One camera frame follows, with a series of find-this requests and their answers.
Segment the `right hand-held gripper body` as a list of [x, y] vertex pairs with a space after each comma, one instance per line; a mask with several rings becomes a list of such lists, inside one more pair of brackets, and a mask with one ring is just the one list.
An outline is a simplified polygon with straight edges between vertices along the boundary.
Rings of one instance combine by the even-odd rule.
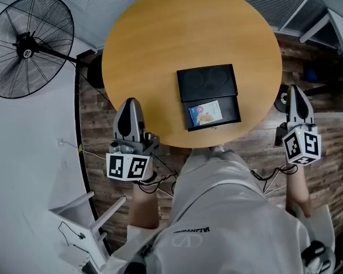
[[288, 89], [286, 130], [282, 141], [289, 164], [307, 166], [321, 158], [321, 136], [314, 122], [313, 107], [294, 84]]

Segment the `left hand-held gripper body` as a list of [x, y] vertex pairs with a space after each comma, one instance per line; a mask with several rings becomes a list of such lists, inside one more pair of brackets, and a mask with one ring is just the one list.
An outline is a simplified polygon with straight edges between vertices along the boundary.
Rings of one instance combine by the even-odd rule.
[[147, 132], [140, 102], [128, 98], [113, 121], [113, 141], [106, 154], [106, 172], [120, 181], [154, 181], [153, 155], [159, 149], [159, 137]]

